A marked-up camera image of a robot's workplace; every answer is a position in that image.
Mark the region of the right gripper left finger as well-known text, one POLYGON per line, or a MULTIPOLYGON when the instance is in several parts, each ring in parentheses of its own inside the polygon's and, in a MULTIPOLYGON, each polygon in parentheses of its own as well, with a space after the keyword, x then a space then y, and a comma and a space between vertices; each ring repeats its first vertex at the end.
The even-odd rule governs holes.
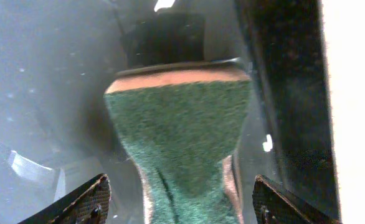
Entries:
POLYGON ((110 179, 101 173, 21 223, 105 224, 110 200, 110 179))

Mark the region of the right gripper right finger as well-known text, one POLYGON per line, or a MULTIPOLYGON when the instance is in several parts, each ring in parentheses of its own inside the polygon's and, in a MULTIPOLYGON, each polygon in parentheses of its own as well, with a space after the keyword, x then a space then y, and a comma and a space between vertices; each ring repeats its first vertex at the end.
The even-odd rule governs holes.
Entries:
POLYGON ((265 175, 255 177, 252 200, 260 224, 341 224, 265 175))

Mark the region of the green sponge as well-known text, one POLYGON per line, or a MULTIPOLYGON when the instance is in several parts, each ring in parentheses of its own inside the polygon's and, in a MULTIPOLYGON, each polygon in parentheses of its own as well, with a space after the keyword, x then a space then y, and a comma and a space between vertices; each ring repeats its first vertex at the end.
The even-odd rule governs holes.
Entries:
POLYGON ((145 223, 242 223, 234 154, 250 78, 236 68, 117 78, 104 92, 143 186, 145 223))

